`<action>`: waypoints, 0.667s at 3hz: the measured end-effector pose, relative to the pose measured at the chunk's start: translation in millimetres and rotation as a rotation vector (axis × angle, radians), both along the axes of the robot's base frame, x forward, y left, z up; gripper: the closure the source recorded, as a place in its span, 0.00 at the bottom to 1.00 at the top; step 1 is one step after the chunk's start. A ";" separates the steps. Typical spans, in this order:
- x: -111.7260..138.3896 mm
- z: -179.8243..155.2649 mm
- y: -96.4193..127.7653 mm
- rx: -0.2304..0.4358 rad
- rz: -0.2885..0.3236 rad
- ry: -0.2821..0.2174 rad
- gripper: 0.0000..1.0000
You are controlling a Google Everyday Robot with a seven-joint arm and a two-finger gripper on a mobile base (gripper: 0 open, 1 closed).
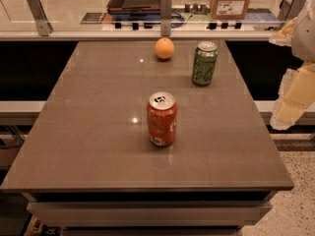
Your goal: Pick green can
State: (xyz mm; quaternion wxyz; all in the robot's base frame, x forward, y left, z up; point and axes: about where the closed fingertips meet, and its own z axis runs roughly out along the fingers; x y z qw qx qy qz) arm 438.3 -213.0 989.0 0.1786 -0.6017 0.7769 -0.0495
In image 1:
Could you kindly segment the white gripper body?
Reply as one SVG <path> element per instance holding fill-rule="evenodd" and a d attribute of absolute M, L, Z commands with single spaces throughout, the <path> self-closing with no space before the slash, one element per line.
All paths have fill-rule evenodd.
<path fill-rule="evenodd" d="M 304 62 L 315 62 L 315 0 L 306 0 L 296 18 L 291 51 Z"/>

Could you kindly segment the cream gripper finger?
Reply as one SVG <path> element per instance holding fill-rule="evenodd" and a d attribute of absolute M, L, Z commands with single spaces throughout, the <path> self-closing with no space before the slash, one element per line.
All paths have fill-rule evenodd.
<path fill-rule="evenodd" d="M 291 46 L 291 37 L 296 20 L 297 18 L 293 18 L 285 23 L 280 30 L 269 38 L 269 42 L 278 46 Z"/>
<path fill-rule="evenodd" d="M 272 110 L 270 125 L 275 130 L 293 126 L 315 102 L 315 63 L 304 63 L 297 70 L 287 69 Z"/>

